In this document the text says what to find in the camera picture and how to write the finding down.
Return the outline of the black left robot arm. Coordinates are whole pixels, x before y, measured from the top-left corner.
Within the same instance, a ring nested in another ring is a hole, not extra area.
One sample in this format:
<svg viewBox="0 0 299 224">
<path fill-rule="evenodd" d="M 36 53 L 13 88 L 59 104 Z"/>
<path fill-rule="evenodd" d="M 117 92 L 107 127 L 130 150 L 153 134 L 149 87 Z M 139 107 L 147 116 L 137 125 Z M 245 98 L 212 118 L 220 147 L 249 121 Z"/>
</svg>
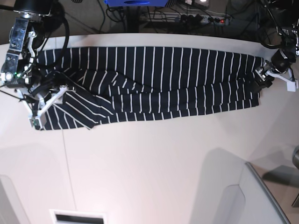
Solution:
<svg viewBox="0 0 299 224">
<path fill-rule="evenodd" d="M 270 22 L 281 38 L 277 45 L 260 43 L 276 52 L 271 59 L 265 60 L 262 65 L 254 70 L 254 78 L 250 81 L 251 91 L 259 93 L 264 88 L 269 88 L 275 78 L 286 83 L 287 91 L 295 92 L 299 89 L 291 66 L 299 57 L 299 2 L 297 0 L 259 0 L 268 15 Z"/>
</svg>

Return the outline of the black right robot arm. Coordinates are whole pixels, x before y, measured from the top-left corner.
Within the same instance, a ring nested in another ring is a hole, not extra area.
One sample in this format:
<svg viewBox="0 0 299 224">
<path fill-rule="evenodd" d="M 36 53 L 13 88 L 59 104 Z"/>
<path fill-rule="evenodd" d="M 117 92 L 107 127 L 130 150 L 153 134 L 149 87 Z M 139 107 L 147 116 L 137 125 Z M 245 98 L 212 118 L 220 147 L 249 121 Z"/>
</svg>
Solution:
<svg viewBox="0 0 299 224">
<path fill-rule="evenodd" d="M 42 70 L 53 69 L 62 61 L 70 37 L 64 7 L 57 0 L 17 0 L 11 10 L 20 16 L 10 31 L 0 86 L 20 91 L 23 101 L 46 102 L 58 83 L 52 77 L 47 78 Z M 47 40 L 60 26 L 65 29 L 62 52 L 51 63 L 38 62 Z"/>
</svg>

